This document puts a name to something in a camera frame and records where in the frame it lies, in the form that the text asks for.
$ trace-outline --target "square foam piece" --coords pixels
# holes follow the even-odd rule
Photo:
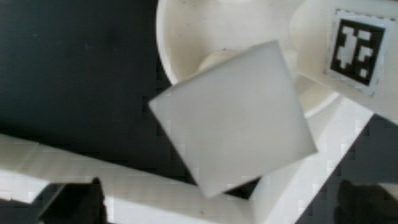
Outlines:
[[[207,197],[316,152],[277,42],[200,71],[149,106]]]

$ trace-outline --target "dark surface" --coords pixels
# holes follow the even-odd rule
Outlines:
[[[398,126],[378,116],[371,118],[296,224],[334,224],[337,190],[344,179],[357,185],[398,185]]]
[[[335,224],[396,224],[398,201],[378,185],[343,180],[337,191]]]
[[[104,220],[101,222],[92,222],[90,220],[92,216],[96,218],[103,217],[96,211],[101,205],[103,192],[99,182],[92,182],[92,184],[49,184],[32,204],[0,200],[0,223],[35,224],[37,218],[42,215],[40,220],[46,220],[48,224],[101,224],[106,223]]]
[[[0,133],[193,183],[147,108],[170,86],[154,11],[156,0],[0,1]]]

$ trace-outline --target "black background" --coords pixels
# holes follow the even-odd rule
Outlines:
[[[147,108],[170,86],[156,3],[0,1],[0,133],[193,183]]]

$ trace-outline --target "black object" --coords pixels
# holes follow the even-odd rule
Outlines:
[[[147,108],[170,86],[156,3],[0,1],[0,133],[193,183]]]
[[[108,224],[99,180],[88,184],[49,184],[32,204],[0,200],[0,223]]]
[[[335,224],[398,224],[398,202],[378,185],[355,186],[341,182]]]
[[[106,224],[104,196],[99,179],[90,184],[60,186],[39,214],[42,224]]]

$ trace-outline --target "curved white surface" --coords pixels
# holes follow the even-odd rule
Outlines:
[[[318,84],[295,74],[296,50],[289,23],[302,2],[250,0],[236,4],[227,0],[163,0],[158,3],[156,40],[172,84],[190,78],[202,64],[222,60],[222,52],[238,52],[252,45],[279,40],[309,118],[337,99],[337,94],[327,88],[314,87]]]

